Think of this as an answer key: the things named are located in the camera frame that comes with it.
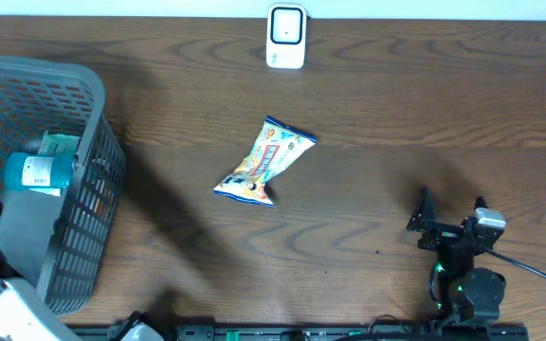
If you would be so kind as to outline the yellow snack bag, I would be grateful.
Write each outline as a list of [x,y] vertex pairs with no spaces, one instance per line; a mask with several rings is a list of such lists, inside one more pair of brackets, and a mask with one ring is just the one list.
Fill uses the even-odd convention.
[[250,153],[213,191],[238,202],[273,207],[266,183],[317,143],[315,136],[267,116]]

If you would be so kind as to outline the teal wet wipes pack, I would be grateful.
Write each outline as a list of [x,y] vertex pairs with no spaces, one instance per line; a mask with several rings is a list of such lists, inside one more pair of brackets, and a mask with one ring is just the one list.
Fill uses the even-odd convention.
[[74,135],[62,135],[45,132],[37,154],[42,156],[74,155],[81,138]]

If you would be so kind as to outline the teal mouthwash bottle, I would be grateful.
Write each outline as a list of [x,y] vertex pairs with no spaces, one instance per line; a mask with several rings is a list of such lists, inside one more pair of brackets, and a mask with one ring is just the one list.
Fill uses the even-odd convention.
[[4,167],[4,186],[10,190],[65,189],[73,177],[71,155],[43,156],[12,153]]

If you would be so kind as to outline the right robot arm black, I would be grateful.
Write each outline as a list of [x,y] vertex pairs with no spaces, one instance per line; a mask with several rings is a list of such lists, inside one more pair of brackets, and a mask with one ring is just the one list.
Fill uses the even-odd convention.
[[500,317],[506,279],[477,267],[474,259],[492,248],[505,226],[502,214],[489,208],[482,196],[460,224],[440,223],[430,191],[422,188],[407,230],[421,234],[420,249],[437,255],[429,274],[429,295],[439,304],[439,316],[428,323],[432,332],[441,334],[459,327],[486,329]]

